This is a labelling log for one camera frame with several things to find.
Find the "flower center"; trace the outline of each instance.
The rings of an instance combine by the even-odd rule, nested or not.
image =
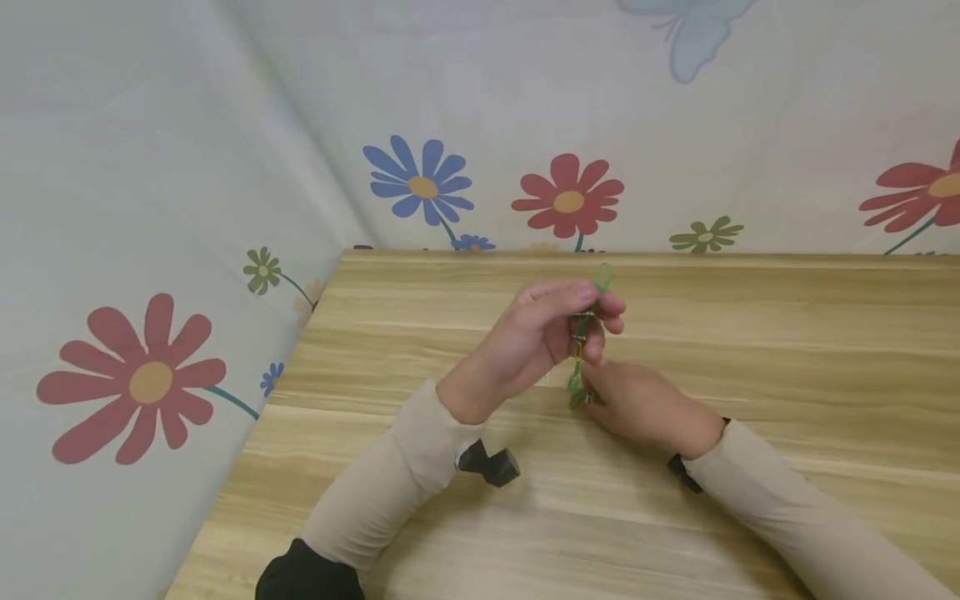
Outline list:
[[[426,177],[416,176],[408,179],[407,185],[410,187],[410,193],[421,198],[436,198],[440,194],[437,184]]]
[[[130,395],[140,404],[153,404],[167,395],[173,382],[170,367],[156,361],[145,363],[130,378]]]
[[[930,184],[926,193],[934,198],[960,196],[960,173],[950,173]]]
[[[553,201],[553,209],[557,212],[576,212],[583,208],[586,199],[575,190],[568,190],[557,194]]]

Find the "beige sleeve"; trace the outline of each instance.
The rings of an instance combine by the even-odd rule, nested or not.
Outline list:
[[[790,563],[818,600],[955,600],[853,512],[806,481],[742,423],[689,475]]]
[[[365,575],[410,515],[450,483],[484,425],[463,425],[426,381],[393,425],[340,474],[303,525],[314,552]]]

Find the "green flower print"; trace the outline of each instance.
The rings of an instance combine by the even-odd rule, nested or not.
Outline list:
[[[699,221],[691,223],[690,228],[693,229],[693,233],[672,235],[670,236],[670,243],[673,244],[674,250],[692,248],[691,253],[694,254],[703,254],[707,249],[719,252],[724,246],[732,246],[733,240],[730,238],[743,229],[742,225],[727,227],[729,224],[730,217],[720,217],[710,229],[707,229],[707,226]]]
[[[250,283],[247,284],[251,292],[263,296],[271,285],[274,287],[279,285],[280,279],[278,276],[283,275],[280,272],[280,259],[271,258],[266,246],[260,249],[260,254],[257,254],[256,250],[251,250],[247,252],[247,256],[250,257],[253,264],[244,267],[243,272],[244,275],[253,276]]]

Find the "person's right hand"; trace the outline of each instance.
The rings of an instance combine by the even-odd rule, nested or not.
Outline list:
[[[587,412],[616,435],[666,446],[686,459],[710,452],[723,435],[719,415],[656,371],[613,361],[599,368],[585,362],[582,369],[584,385],[600,398]]]

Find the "black object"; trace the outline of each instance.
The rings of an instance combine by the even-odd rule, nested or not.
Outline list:
[[[723,422],[726,425],[730,420],[724,417]],[[693,477],[690,477],[690,473],[686,472],[684,460],[680,454],[674,454],[670,460],[667,461],[666,467],[670,469],[671,473],[677,476],[677,479],[680,479],[680,483],[684,484],[688,490],[691,490],[693,493],[702,493],[704,491],[704,489],[700,487],[700,484],[694,481]]]
[[[483,440],[477,440],[460,455],[457,468],[468,473],[479,473],[484,481],[497,488],[520,476],[520,467],[510,450],[503,448],[493,456],[487,456]]]

